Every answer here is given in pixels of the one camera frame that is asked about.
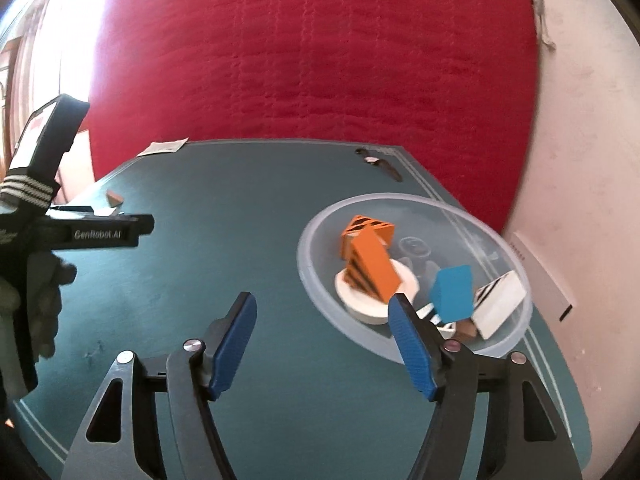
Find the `grey gloved left hand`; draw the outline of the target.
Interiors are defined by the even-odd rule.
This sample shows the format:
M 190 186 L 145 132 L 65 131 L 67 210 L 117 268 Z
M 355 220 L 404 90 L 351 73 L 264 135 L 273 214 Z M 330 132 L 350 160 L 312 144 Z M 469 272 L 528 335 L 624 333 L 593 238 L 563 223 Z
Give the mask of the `grey gloved left hand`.
M 26 385 L 18 350 L 28 349 L 32 365 L 55 354 L 58 316 L 62 311 L 60 287 L 72 284 L 76 266 L 52 252 L 36 252 L 28 258 L 26 313 L 28 334 L 17 336 L 14 314 L 21 309 L 18 291 L 1 279 L 1 388 L 10 401 L 27 396 L 35 386 Z

